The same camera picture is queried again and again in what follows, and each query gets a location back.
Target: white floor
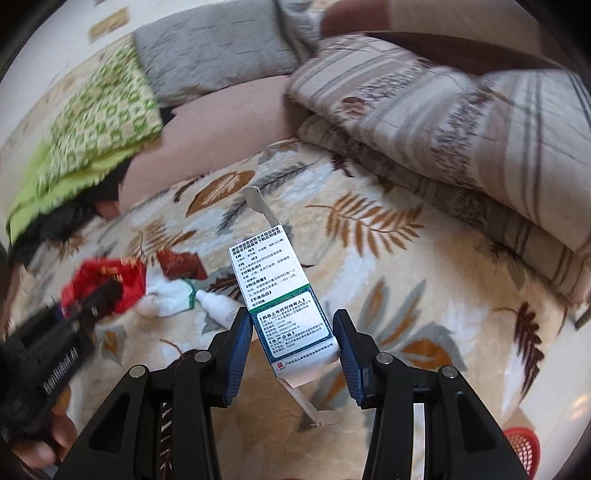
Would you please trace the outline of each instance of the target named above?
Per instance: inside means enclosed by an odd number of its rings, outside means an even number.
[[[521,403],[535,427],[541,458],[535,480],[551,480],[591,420],[591,322],[578,332],[567,321]]]

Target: mattress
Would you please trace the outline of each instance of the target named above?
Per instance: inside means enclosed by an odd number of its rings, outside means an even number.
[[[153,265],[164,246],[196,252],[208,273],[196,287],[236,295],[227,249],[267,225],[245,207],[247,185],[261,189],[284,225],[327,316],[348,309],[358,330],[408,365],[455,365],[499,423],[511,415],[543,366],[524,356],[543,358],[558,334],[564,309],[556,296],[470,226],[297,139],[179,183],[109,223],[94,220],[64,245],[46,244],[31,263],[35,281],[16,296],[12,328],[58,299],[89,257],[136,256]],[[70,382],[68,414],[80,431],[131,366],[164,368],[185,351],[207,348],[221,330],[199,305],[166,318],[128,310],[104,319],[92,357]],[[213,413],[225,479],[361,477],[373,414],[349,397],[340,364],[302,390],[344,420],[311,427],[274,379],[259,343],[251,345],[238,397]],[[417,410],[416,479],[423,429]]]

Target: red plastic basket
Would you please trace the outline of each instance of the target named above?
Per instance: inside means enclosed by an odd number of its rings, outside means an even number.
[[[533,480],[540,464],[540,442],[530,429],[513,427],[503,433],[509,440],[513,450],[521,460],[521,464],[530,480]]]

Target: pink fabric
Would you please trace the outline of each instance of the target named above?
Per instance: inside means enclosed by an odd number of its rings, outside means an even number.
[[[161,138],[135,156],[119,192],[119,208],[181,180],[244,160],[295,137],[307,110],[288,100],[288,76],[213,92],[175,109]]]

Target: gray pillow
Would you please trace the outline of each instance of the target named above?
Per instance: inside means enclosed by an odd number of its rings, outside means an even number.
[[[203,5],[140,27],[138,53],[162,106],[293,72],[300,63],[274,0]]]

